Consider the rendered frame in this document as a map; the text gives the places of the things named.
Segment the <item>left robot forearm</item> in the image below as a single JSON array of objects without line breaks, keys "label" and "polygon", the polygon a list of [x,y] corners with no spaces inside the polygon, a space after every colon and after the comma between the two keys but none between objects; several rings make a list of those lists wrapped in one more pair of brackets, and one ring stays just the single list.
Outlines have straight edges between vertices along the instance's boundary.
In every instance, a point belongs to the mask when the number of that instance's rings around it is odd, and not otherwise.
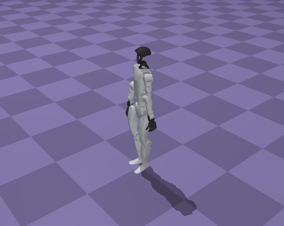
[{"label": "left robot forearm", "polygon": [[154,118],[154,111],[153,111],[153,100],[151,98],[151,96],[147,96],[146,97],[146,113],[147,115],[149,115],[150,120]]}]

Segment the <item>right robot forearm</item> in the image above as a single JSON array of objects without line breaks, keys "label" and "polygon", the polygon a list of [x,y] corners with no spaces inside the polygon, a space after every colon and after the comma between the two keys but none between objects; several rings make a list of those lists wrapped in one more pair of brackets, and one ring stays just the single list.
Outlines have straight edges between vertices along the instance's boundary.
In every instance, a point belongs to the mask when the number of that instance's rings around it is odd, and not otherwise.
[{"label": "right robot forearm", "polygon": [[128,96],[128,100],[127,101],[130,101],[130,105],[134,103],[134,96],[135,96],[135,92],[134,92],[134,89],[132,89],[130,87],[130,90],[129,90],[129,96]]}]

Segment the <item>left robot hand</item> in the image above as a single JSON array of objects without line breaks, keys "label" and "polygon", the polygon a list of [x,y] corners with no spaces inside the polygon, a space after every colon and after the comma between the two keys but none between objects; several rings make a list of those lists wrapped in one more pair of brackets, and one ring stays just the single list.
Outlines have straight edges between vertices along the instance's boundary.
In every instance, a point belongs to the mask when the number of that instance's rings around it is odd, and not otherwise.
[{"label": "left robot hand", "polygon": [[148,124],[149,124],[149,125],[148,125],[148,127],[146,128],[146,130],[150,127],[150,128],[149,128],[149,131],[148,131],[148,132],[150,132],[150,131],[155,130],[155,129],[157,128],[157,126],[156,126],[156,122],[154,121],[154,118],[150,120],[149,115],[148,115],[147,117],[148,117],[148,121],[149,121]]}]

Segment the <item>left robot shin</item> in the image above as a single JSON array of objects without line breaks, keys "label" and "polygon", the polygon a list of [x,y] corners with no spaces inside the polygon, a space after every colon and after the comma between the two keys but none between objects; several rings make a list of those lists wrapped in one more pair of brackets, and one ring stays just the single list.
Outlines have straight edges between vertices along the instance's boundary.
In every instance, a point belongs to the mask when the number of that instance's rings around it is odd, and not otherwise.
[{"label": "left robot shin", "polygon": [[142,160],[142,165],[144,165],[144,167],[147,165],[147,159],[151,151],[151,143],[152,141],[148,140],[147,145],[145,147],[142,144],[140,146],[141,160]]}]

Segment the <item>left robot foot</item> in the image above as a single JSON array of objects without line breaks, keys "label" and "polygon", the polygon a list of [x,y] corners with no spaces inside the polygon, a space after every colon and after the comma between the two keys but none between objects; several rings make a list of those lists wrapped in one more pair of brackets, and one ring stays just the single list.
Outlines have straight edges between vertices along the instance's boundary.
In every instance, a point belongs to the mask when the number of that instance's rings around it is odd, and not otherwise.
[{"label": "left robot foot", "polygon": [[150,166],[150,164],[147,162],[147,165],[144,167],[144,165],[140,165],[134,172],[135,173],[140,173],[142,171],[144,171],[146,168],[148,168]]}]

